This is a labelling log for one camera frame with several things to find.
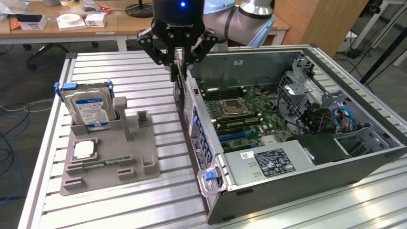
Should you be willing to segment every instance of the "blue latch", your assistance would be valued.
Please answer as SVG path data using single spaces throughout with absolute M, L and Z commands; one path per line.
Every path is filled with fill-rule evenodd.
M 202 178 L 205 181 L 214 180 L 217 178 L 216 171 L 209 171 L 202 174 Z
M 107 91 L 109 91 L 109 95 L 111 96 L 111 98 L 114 98 L 113 82 L 111 82 L 111 80 L 109 78 L 107 78 Z
M 193 117 L 193 125 L 197 125 L 197 116 Z
M 63 83 L 62 89 L 63 90 L 71 90 L 75 89 L 77 83 Z
M 53 84 L 53 89 L 54 89 L 54 93 L 57 94 L 57 96 L 61 98 L 61 101 L 63 102 L 61 93 L 59 93 L 59 91 L 58 91 L 58 82 L 55 82 L 55 83 Z

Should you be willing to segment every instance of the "motherboard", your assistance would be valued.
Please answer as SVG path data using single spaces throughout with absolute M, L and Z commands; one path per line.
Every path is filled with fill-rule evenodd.
M 205 107 L 224 152 L 284 142 L 292 133 L 260 86 L 205 90 Z

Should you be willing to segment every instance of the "barcode sticker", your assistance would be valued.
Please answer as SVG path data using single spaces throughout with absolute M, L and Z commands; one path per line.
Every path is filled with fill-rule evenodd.
M 252 157 L 254 157 L 254 152 L 249 151 L 249 152 L 240 153 L 240 156 L 241 156 L 241 159 L 252 158 Z

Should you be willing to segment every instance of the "hard drive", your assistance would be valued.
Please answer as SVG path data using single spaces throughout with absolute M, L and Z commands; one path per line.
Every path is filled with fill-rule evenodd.
M 113 109 L 110 81 L 105 83 L 65 83 L 54 92 L 66 105 L 74 125 L 85 125 L 87 131 L 109 129 L 109 121 L 117 119 Z

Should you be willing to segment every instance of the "wooden table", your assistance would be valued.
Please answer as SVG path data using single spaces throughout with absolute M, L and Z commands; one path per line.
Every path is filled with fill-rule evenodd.
M 110 7 L 111 9 L 123 9 L 133 4 L 133 0 L 98 0 L 98 5 Z M 0 22 L 0 44 L 30 44 L 30 43 L 57 43 L 57 42 L 86 42 L 86 41 L 115 41 L 118 51 L 126 51 L 125 41 L 134 39 L 139 30 L 150 26 L 152 18 L 134 18 L 118 10 L 109 14 L 107 23 L 103 28 L 86 28 L 59 32 L 54 18 L 59 12 L 67 10 L 66 6 L 47 7 L 39 1 L 31 1 L 29 8 L 35 14 L 45 15 L 50 20 L 43 30 L 15 30 L 9 29 L 9 23 L 14 20 L 10 16 Z M 274 24 L 270 29 L 270 35 L 274 35 L 272 44 L 280 45 L 289 29 L 286 23 L 274 15 Z

